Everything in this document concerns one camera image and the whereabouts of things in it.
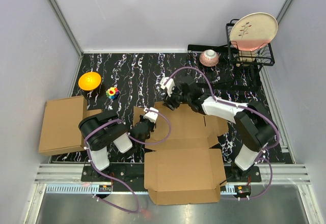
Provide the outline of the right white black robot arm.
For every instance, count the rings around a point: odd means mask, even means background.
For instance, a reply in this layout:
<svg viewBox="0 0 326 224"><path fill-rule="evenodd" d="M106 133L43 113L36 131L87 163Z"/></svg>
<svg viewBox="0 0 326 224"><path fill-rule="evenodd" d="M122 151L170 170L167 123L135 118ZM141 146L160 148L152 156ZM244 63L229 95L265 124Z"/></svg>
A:
<svg viewBox="0 0 326 224"><path fill-rule="evenodd" d="M190 76L175 83L164 77L160 88L165 91L164 105L171 110L187 104L194 112L215 116L234 123L241 136L242 146L235 157L231 175L236 181L243 181L250 174L249 169L257 161L259 153L277 135L277 127L264 106L256 101L235 103L218 98L213 92L201 91Z"/></svg>

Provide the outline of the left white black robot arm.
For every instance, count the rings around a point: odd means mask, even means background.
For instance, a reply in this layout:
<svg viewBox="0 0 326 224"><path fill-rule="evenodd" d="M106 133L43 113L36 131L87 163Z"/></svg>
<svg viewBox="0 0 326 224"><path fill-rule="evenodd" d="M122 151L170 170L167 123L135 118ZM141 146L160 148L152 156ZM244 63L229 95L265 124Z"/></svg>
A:
<svg viewBox="0 0 326 224"><path fill-rule="evenodd" d="M90 160L95 165L92 175L98 181L105 181L110 176L108 146L113 143L120 153L126 153L133 143L144 143L154 131L157 117L150 112L140 115L140 120L130 130L115 112L102 112L83 119L78 128L85 139Z"/></svg>

